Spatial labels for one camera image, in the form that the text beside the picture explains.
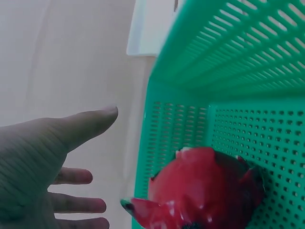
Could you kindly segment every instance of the white surface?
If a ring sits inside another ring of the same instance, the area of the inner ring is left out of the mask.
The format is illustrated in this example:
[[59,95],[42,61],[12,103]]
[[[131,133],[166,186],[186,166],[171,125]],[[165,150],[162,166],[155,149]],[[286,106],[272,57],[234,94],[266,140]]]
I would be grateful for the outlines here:
[[[178,0],[180,9],[185,0]],[[175,0],[136,0],[127,54],[157,56],[175,21]]]
[[[130,228],[120,198],[133,193],[143,101],[153,60],[125,54],[133,0],[0,1],[0,125],[62,117],[117,104],[102,136],[68,155],[91,170],[87,186],[57,186],[104,198],[111,228]],[[81,219],[95,215],[64,215]]]

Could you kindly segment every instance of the white shelf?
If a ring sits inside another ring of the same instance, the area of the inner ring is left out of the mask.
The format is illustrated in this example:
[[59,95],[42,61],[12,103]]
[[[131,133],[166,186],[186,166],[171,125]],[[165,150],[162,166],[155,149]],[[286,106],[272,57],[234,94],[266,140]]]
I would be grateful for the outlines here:
[[176,14],[184,1],[136,0],[127,55],[158,56]]

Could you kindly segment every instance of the white wall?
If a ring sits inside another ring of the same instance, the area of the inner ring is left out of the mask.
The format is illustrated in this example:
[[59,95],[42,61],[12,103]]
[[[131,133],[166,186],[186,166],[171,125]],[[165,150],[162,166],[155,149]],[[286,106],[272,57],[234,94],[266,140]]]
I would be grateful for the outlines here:
[[68,156],[66,166],[90,169],[93,183],[51,188],[104,198],[113,229],[130,227],[119,199],[133,192],[153,61],[125,54],[133,6],[134,0],[0,1],[0,125],[119,107],[109,131]]

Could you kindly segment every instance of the green plastic basket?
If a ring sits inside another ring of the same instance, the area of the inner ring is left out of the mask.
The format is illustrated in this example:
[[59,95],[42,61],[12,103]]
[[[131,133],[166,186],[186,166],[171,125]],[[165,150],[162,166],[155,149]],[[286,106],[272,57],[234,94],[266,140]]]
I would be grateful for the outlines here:
[[212,146],[264,168],[249,229],[305,228],[304,14],[303,0],[186,1],[149,80],[136,197],[177,149]]

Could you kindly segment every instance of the hand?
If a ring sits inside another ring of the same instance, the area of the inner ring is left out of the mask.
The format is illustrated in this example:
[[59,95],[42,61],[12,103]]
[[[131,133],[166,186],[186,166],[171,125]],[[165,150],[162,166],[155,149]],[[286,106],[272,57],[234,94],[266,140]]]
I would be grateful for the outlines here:
[[51,184],[89,184],[88,170],[62,168],[67,154],[105,132],[116,107],[0,127],[0,229],[108,229],[104,218],[56,219],[54,213],[103,213],[98,198],[48,193]]

